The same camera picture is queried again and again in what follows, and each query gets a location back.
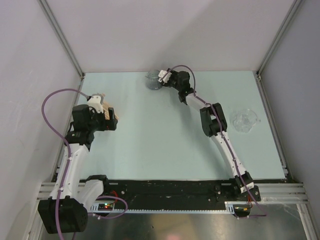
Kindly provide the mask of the glass coffee server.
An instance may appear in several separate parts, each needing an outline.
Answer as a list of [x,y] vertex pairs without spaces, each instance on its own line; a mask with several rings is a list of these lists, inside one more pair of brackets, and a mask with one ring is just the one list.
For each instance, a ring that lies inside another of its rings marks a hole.
[[159,70],[151,70],[146,74],[145,85],[150,90],[160,90],[162,88],[159,79]]

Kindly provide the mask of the clear glass dripper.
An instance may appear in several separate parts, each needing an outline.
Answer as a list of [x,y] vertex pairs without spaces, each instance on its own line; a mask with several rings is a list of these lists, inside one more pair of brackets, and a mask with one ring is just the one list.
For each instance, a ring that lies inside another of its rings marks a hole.
[[261,119],[252,109],[241,108],[231,112],[229,121],[237,132],[247,134],[261,122]]

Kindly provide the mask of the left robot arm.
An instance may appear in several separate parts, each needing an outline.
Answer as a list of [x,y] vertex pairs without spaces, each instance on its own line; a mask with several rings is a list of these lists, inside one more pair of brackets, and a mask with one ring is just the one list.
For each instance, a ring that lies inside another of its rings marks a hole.
[[38,212],[49,234],[83,232],[94,201],[107,199],[111,187],[106,175],[91,175],[78,190],[81,168],[97,131],[114,131],[118,119],[112,107],[81,104],[72,109],[73,121],[65,136],[64,157],[48,199],[40,200]]

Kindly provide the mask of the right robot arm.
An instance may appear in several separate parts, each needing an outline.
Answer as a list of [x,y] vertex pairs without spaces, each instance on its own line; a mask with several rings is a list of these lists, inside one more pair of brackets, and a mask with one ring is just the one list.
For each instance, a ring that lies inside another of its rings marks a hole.
[[204,134],[217,146],[225,164],[229,167],[229,175],[234,181],[231,187],[232,197],[238,201],[248,195],[256,201],[254,181],[232,146],[227,128],[228,124],[220,103],[209,103],[198,96],[190,85],[190,74],[173,69],[161,70],[158,81],[163,87],[174,88],[178,92],[180,102],[199,111]]

